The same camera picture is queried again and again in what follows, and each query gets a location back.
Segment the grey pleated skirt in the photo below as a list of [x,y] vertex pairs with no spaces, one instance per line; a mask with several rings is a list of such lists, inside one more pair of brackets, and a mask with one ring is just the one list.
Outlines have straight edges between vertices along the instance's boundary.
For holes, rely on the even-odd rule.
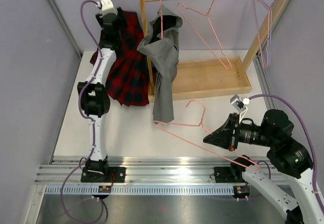
[[160,11],[149,24],[148,35],[139,43],[137,51],[150,58],[157,70],[153,119],[169,123],[174,119],[172,82],[179,63],[179,28],[182,18],[163,6],[164,38],[160,38]]

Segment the red plaid skirt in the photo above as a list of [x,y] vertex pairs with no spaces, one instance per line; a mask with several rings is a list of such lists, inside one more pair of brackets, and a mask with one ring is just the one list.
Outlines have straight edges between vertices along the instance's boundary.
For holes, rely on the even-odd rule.
[[120,7],[117,10],[126,25],[120,30],[120,49],[116,51],[116,61],[106,80],[107,94],[126,106],[146,106],[149,104],[147,61],[146,56],[137,51],[144,34],[136,12]]

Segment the blue wire hanger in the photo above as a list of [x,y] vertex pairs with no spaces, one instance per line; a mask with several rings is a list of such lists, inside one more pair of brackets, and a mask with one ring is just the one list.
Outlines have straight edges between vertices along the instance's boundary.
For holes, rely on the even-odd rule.
[[259,50],[260,50],[260,58],[261,58],[261,64],[264,69],[266,69],[271,64],[271,52],[269,51],[269,46],[271,44],[271,37],[272,37],[272,10],[273,6],[276,3],[277,0],[273,0],[273,2],[270,5],[267,5],[263,0],[253,0],[253,5],[255,8],[255,1],[259,2],[267,11],[267,29],[266,29],[266,58],[263,53],[262,44],[260,40],[260,33],[257,32],[258,35],[258,43],[259,43]]

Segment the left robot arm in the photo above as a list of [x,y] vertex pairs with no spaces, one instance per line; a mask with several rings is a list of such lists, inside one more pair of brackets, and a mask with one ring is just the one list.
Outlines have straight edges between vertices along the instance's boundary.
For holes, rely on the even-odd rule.
[[125,168],[110,167],[105,146],[105,122],[110,109],[110,98],[105,88],[111,67],[116,61],[116,49],[120,46],[120,30],[125,20],[113,11],[102,11],[97,16],[102,27],[101,43],[98,45],[97,59],[93,69],[84,82],[77,85],[78,106],[81,116],[88,120],[90,128],[90,153],[82,163],[81,182],[116,182],[118,174]]

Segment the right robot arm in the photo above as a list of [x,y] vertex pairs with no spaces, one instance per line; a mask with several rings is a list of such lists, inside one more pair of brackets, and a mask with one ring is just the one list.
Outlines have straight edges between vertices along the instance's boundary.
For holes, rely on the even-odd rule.
[[268,147],[266,157],[283,174],[293,197],[255,169],[256,164],[247,156],[236,158],[228,167],[216,167],[215,180],[251,184],[277,209],[286,223],[323,223],[323,207],[320,206],[323,197],[315,190],[313,179],[315,163],[308,150],[293,139],[293,128],[294,124],[282,110],[266,111],[259,126],[252,119],[240,120],[239,115],[233,113],[203,142],[231,152],[239,143]]

